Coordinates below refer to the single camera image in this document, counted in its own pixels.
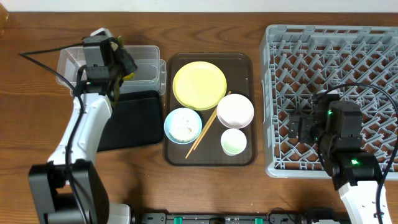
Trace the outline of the pink bowl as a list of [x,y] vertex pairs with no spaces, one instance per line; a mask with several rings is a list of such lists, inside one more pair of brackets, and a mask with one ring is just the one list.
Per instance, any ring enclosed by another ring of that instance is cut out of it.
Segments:
[[227,128],[242,129],[253,120],[254,106],[244,95],[233,93],[220,100],[216,114]]

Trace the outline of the light blue bowl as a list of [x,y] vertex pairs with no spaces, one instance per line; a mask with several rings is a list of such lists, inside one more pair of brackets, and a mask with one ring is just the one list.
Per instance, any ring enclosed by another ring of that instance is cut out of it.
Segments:
[[202,130],[199,114],[189,108],[171,111],[164,122],[164,132],[176,144],[188,144],[196,140]]

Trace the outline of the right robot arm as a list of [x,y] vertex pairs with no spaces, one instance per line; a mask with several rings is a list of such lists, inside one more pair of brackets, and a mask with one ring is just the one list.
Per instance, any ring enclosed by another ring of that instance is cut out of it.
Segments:
[[317,145],[351,223],[391,223],[382,170],[376,156],[361,148],[360,106],[335,91],[317,96],[313,114],[290,114],[288,136]]

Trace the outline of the snack wrapper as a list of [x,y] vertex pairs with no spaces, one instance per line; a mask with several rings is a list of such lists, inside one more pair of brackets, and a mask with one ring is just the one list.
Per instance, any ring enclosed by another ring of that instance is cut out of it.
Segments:
[[132,80],[134,78],[134,73],[130,73],[129,75],[126,75],[125,77],[123,77],[123,80]]

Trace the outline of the rice food waste pile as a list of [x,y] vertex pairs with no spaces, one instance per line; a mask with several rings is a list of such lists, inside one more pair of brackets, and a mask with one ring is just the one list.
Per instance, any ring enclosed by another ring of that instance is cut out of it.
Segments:
[[170,123],[171,138],[180,143],[187,143],[196,138],[199,132],[197,114],[188,110],[177,111]]

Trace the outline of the white green cup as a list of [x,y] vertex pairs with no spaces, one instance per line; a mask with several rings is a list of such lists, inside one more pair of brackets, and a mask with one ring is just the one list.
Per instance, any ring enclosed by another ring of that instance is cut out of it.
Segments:
[[236,156],[242,153],[247,146],[245,134],[239,129],[227,129],[221,135],[221,147],[228,156]]

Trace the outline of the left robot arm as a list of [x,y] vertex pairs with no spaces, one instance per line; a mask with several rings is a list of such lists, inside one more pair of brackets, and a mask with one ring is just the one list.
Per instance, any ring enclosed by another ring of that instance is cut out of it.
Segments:
[[33,165],[28,180],[40,223],[132,223],[130,206],[109,201],[95,169],[103,129],[117,105],[123,78],[137,66],[107,29],[81,43],[86,63],[73,93],[73,112],[62,140],[45,164]]

